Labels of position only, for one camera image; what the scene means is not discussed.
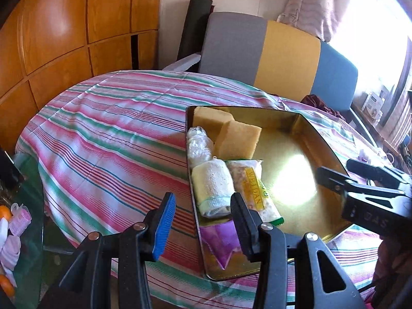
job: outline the orange object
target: orange object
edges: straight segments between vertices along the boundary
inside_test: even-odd
[[[3,217],[7,220],[7,222],[10,222],[13,215],[9,208],[7,208],[5,205],[0,205],[0,220]]]
[[[14,296],[14,287],[5,275],[0,275],[0,286],[8,297]]]

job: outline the gold tray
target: gold tray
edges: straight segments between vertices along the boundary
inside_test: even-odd
[[[186,110],[186,131],[192,127],[194,108]],[[263,160],[262,181],[285,219],[279,226],[283,232],[303,236],[313,231],[327,243],[351,225],[341,218],[341,196],[318,185],[314,179],[314,171],[320,166],[346,175],[347,172],[302,115],[252,107],[214,108],[229,111],[239,122],[262,128],[253,158]],[[199,226],[224,223],[230,217],[210,220],[197,212],[190,169],[188,171],[206,276],[222,281],[257,273],[260,263],[250,263],[241,252],[233,252],[226,269],[222,269],[202,243]]]

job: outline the dark red fabric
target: dark red fabric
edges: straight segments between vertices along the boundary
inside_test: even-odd
[[[331,114],[335,117],[341,118],[342,120],[346,121],[345,118],[336,110],[329,108],[320,97],[317,95],[306,95],[300,103],[304,105],[308,105],[314,108],[318,108],[328,114]]]

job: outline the wooden cabinet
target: wooden cabinet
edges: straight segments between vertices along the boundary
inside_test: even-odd
[[[153,69],[159,1],[21,0],[0,29],[0,145],[12,151],[38,109],[72,85],[131,69],[132,50],[139,69]]]

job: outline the tablecloth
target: tablecloth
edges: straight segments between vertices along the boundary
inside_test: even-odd
[[[69,88],[31,119],[16,152],[38,160],[46,205],[74,245],[92,231],[108,235],[142,221],[173,192],[176,216],[165,252],[147,263],[151,294],[188,308],[251,308],[257,275],[223,282],[203,275],[185,155],[185,109],[193,105],[300,112],[343,164],[362,148],[384,163],[341,119],[237,81],[163,71],[118,71]],[[377,235],[353,226],[329,247],[359,288],[372,278],[379,244]]]

